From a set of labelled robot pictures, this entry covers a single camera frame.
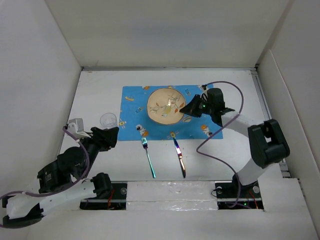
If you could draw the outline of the beige floral plate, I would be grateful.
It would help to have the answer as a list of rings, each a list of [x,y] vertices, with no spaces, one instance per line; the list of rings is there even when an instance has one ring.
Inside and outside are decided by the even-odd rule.
[[[186,99],[174,88],[159,88],[153,91],[147,100],[148,117],[160,125],[177,124],[184,114],[180,109],[186,106]]]

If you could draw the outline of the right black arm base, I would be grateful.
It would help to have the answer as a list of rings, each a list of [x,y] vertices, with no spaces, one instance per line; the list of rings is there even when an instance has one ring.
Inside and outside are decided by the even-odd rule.
[[[215,181],[211,196],[216,198],[219,210],[263,210],[264,205],[259,183],[238,186],[232,181]]]

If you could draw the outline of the clear plastic cup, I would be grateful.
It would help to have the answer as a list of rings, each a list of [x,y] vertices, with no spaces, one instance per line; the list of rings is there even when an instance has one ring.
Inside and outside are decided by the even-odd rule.
[[[117,116],[113,113],[105,113],[100,117],[100,124],[104,129],[112,129],[118,127]]]

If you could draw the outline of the iridescent knife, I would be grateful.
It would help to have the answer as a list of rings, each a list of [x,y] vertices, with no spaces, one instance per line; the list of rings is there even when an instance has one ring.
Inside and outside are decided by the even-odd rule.
[[[186,178],[186,168],[185,168],[185,164],[183,162],[183,155],[180,149],[180,146],[177,142],[177,140],[173,137],[173,142],[174,142],[174,147],[178,156],[178,160],[179,160],[179,164],[180,164],[180,168],[181,168],[181,172],[182,172],[182,176],[185,179]]]

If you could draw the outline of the blue patterned cloth placemat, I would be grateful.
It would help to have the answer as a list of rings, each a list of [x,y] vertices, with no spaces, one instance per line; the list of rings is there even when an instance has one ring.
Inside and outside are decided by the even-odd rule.
[[[200,118],[184,114],[182,120],[172,125],[162,125],[152,121],[147,114],[150,94],[160,88],[172,88],[183,94],[188,104],[195,95],[202,94],[198,85],[124,86],[119,115],[120,141],[138,141],[142,137],[152,141],[201,140],[207,139],[219,129],[211,118]]]

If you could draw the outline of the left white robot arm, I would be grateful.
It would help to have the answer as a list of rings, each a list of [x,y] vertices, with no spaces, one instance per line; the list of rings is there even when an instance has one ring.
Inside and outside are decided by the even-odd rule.
[[[1,228],[31,226],[40,222],[54,208],[69,201],[112,197],[114,188],[107,173],[101,172],[92,178],[88,178],[88,175],[98,154],[116,146],[119,127],[92,127],[89,133],[79,138],[66,126],[62,130],[78,146],[68,148],[37,173],[37,193],[12,191],[1,196],[2,207],[6,210]]]

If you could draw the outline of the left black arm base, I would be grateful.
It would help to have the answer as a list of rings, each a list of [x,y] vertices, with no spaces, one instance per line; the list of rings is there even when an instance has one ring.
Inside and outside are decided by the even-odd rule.
[[[113,190],[104,197],[94,197],[80,201],[79,208],[87,211],[122,211],[127,205],[127,182],[112,182]]]

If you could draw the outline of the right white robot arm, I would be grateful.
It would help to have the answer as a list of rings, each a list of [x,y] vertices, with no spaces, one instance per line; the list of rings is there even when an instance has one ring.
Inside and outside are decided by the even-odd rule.
[[[277,120],[254,120],[226,107],[219,88],[210,88],[206,94],[196,94],[180,112],[195,118],[208,115],[222,129],[233,130],[248,138],[249,161],[233,175],[229,185],[217,187],[218,194],[243,197],[269,166],[290,155],[289,145]]]

